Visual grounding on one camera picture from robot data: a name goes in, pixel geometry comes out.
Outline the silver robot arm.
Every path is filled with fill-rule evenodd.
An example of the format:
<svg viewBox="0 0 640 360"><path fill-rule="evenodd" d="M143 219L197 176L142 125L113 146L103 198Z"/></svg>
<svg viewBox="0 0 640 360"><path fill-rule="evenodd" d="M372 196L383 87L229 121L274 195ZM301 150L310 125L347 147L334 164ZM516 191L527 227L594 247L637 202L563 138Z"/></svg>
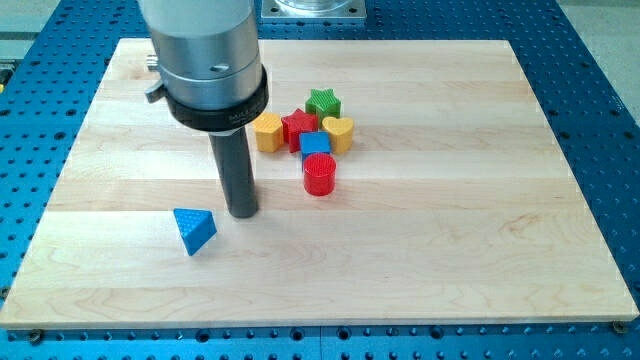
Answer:
<svg viewBox="0 0 640 360"><path fill-rule="evenodd" d="M164 98L183 125L232 133L265 109L262 66L251 0L140 0L160 80L145 91Z"/></svg>

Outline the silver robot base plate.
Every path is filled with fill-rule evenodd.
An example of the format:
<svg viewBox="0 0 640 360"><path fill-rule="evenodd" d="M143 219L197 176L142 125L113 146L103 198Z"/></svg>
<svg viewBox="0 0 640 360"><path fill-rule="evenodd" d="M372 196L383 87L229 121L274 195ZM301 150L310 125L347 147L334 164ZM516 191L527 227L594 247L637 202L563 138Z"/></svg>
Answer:
<svg viewBox="0 0 640 360"><path fill-rule="evenodd" d="M263 0L260 17L269 21L360 21L367 18L367 10L365 0Z"/></svg>

